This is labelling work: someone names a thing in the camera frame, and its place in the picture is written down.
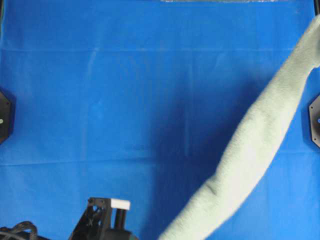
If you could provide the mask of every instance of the blue fabric backdrop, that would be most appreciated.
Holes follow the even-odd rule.
[[[0,87],[16,110],[0,146],[0,226],[30,220],[65,240],[88,197],[112,197],[132,202],[129,230],[155,239],[313,16],[311,0],[6,0]],[[209,239],[320,238],[307,110],[319,93],[314,70],[270,168]]]

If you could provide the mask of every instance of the hexagonal mount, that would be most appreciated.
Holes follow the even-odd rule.
[[[0,91],[0,144],[10,135],[12,130],[12,103]]]

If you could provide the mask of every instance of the white tip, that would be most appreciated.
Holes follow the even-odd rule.
[[[120,200],[111,198],[111,208],[130,210],[130,202],[127,200]]]

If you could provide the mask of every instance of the black hexagonal plate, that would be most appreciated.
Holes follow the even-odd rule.
[[[0,144],[10,135],[11,102],[0,92]]]
[[[311,140],[320,148],[320,96],[309,105]]]

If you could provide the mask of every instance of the rolled towel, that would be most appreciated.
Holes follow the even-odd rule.
[[[317,16],[246,112],[215,174],[196,191],[160,240],[205,239],[230,218],[252,192],[286,135],[308,75],[320,65],[319,25]]]

